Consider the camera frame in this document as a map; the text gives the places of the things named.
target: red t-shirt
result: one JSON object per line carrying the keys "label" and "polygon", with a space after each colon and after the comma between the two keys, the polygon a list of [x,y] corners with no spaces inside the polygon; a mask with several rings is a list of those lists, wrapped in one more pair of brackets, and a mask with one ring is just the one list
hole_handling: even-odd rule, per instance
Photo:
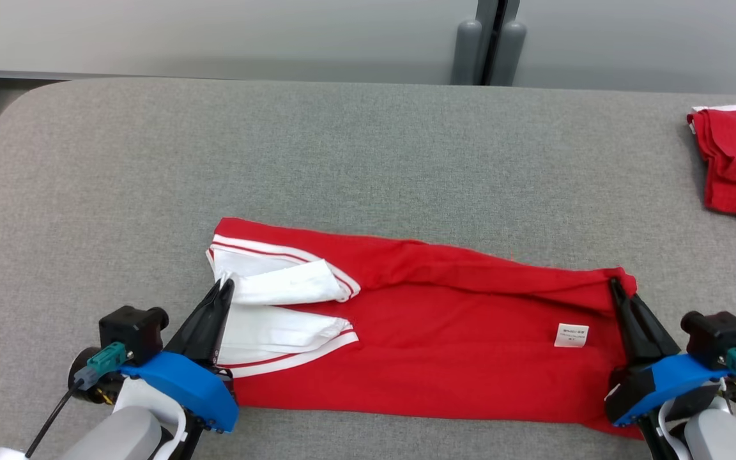
{"label": "red t-shirt", "polygon": [[[636,436],[604,415],[610,372],[625,364],[608,283],[636,292],[622,268],[532,267],[239,218],[222,219],[220,240],[298,264],[309,254],[327,261],[351,298],[288,308],[346,318],[358,335],[310,362],[234,379],[242,406],[581,423]],[[584,346],[555,346],[562,323],[589,326]]]}

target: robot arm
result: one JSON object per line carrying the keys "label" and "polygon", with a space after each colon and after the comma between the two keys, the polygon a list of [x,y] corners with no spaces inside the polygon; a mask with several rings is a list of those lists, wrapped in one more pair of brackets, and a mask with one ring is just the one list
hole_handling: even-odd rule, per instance
{"label": "robot arm", "polygon": [[30,458],[70,396],[114,410],[59,460],[189,460],[203,431],[233,430],[231,373],[215,367],[233,292],[232,280],[216,283],[166,347],[163,309],[126,305],[102,318],[100,348],[73,361],[69,392],[26,454],[0,448],[0,460]]}
{"label": "robot arm", "polygon": [[[615,369],[604,399],[609,421],[637,425],[655,460],[736,459],[736,317],[729,312],[681,321],[687,353],[640,300],[613,282],[627,366]],[[671,432],[666,422],[681,422]]]}

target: gray fabric surface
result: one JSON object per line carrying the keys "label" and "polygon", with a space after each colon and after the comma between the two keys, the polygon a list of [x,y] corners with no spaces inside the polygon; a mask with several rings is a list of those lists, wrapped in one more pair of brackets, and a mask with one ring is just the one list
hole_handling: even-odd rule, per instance
{"label": "gray fabric surface", "polygon": [[[0,119],[0,445],[26,448],[98,318],[129,303],[185,319],[210,286],[204,250],[225,215],[622,265],[686,344],[685,312],[736,312],[736,217],[703,209],[684,121],[721,103],[736,96],[181,79],[32,91]],[[541,395],[502,388],[525,397]],[[71,402],[37,458],[106,413]],[[243,410],[196,458],[562,452],[648,457],[578,425]]]}

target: white tag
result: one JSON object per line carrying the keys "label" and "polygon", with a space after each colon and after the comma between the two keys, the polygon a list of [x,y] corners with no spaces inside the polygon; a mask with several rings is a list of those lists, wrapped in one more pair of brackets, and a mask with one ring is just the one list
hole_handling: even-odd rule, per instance
{"label": "white tag", "polygon": [[587,332],[589,331],[589,326],[558,324],[558,335],[555,335],[555,346],[580,348],[587,343]]}

